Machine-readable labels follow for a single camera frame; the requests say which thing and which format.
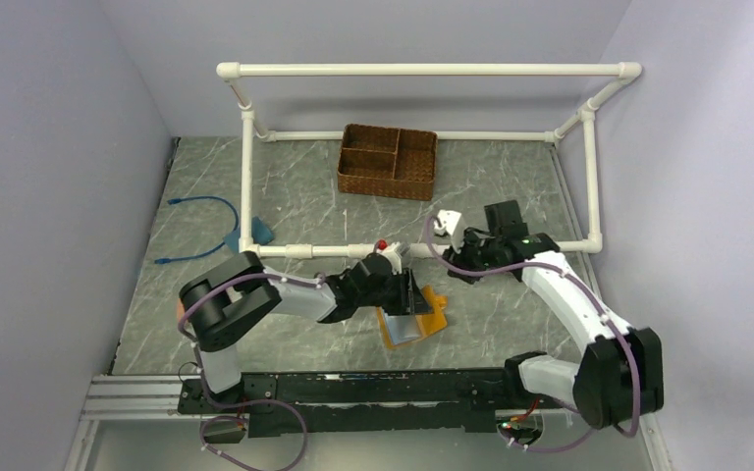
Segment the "orange card holder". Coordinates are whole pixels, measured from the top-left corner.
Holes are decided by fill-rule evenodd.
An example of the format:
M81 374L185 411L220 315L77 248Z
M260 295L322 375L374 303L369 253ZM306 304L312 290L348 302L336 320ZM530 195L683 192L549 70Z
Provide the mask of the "orange card holder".
M433 313L428 314L428 315L406 315L406 316L417 317L418 323L420 327L422 328L423 334L424 334L424 337L421 340L425 340L437 334L438 332L441 332L448 326L448 320L445 314L445 309L448 304L448 298L445 295L437 294L430 285L425 285L422 290L425 297L430 302L433 308ZM383 343L387 348L397 348L397 347L414 343L414 342L410 342L410 343L406 343L406 344L399 345L396 347L388 347L384 341L384 336L382 334L382 324L383 324L382 312L384 312L382 308L376 309L377 319L378 319L379 327L380 327L380 333L382 336Z

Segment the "blue credit cards stack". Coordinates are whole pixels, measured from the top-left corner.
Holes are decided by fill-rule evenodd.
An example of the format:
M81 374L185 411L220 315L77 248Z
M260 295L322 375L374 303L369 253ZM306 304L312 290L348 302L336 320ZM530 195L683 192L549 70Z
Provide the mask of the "blue credit cards stack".
M388 347L421 340L423 330L416 316L391 316L382 312L382 334Z

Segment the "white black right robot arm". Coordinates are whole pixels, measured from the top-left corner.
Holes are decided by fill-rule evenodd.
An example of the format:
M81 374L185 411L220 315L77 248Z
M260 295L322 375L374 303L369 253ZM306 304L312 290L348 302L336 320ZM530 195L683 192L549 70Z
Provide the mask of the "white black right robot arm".
M450 242L439 262L449 276L468 284L490 275L513 276L551 309L579 352L575 362L543 351L507 359L501 383L506 402L524 407L546 396L572 407L593 429L635 435L642 416L664 405L659 336L614 312L549 235L528 229L516 201L487 205L484 212L484 230L469 226L457 211L441 210L432 218L427 234Z

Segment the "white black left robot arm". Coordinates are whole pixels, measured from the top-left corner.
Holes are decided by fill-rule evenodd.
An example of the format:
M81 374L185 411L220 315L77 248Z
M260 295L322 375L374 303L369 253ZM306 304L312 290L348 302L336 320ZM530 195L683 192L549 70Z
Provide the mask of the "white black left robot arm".
M373 308L388 346L422 340L447 325L446 301L420 287L398 254L366 255L338 274L303 278L274 270L244 251L197 279L179 294L177 327L193 343L204 399L220 412L243 395L236 345L269 314L335 324Z

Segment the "brown woven wicker basket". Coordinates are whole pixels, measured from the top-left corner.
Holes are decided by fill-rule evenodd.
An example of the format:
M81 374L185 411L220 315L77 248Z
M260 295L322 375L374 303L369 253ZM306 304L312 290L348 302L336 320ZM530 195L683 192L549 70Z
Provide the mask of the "brown woven wicker basket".
M338 191L429 201L437 148L433 131L348 124L337 166Z

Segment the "teal blue pouch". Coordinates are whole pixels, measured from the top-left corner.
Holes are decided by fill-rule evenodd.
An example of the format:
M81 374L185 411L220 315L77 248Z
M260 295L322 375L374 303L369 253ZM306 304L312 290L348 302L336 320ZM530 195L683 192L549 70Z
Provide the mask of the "teal blue pouch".
M223 237L223 242L233 253L240 252L239 243L241 236L241 226L236 226ZM258 217L253 217L251 220L251 236L255 243L259 245L267 245L271 243L275 236L272 230Z

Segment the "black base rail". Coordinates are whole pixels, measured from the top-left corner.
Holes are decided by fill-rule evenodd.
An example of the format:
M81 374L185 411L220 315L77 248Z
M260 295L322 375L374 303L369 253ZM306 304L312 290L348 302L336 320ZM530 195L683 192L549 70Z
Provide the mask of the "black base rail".
M502 368L245 373L207 400L199 379L182 381L182 416L241 416L253 438L284 434L460 429L493 433L528 412L558 411L548 397L517 392Z

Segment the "white PVC pipe frame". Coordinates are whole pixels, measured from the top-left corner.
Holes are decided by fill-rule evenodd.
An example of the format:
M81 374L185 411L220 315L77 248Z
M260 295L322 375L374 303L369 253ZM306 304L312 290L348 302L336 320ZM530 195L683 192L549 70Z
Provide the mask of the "white PVC pipe frame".
M338 140L342 144L334 185L341 192L371 196L430 200L440 169L439 143L450 140L542 141L558 143L576 125L583 127L588 208L588 233L581 240L562 241L563 252L598 253L603 248L597 172L595 121L598 109L642 74L638 63L616 64L294 64L248 65L223 62L216 73L238 98L242 119L242 172L239 249L261 258L362 258L375 240L344 245L290 243L263 245L252 234L253 141ZM603 76L610 82L586 100L560 127L552 131L419 131L393 127L348 125L341 131L269 131L257 123L250 101L242 95L240 79L250 77L402 77L402 76Z

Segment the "aluminium extrusion frame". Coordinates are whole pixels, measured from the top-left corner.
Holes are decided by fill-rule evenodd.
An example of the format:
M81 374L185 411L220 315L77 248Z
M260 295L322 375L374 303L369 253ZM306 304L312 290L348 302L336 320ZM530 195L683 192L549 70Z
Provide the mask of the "aluminium extrusion frame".
M388 432L462 429L492 433L495 421L522 417L533 436L554 413L571 412L549 398L507 392L495 368L406 372L249 373L234 392L222 392L220 410L206 400L195 375L98 376L91 381L66 469L86 469L104 422L190 420L227 415L220 441L238 436L235 420L247 419L253 438L300 430L275 400L301 414L308 431Z

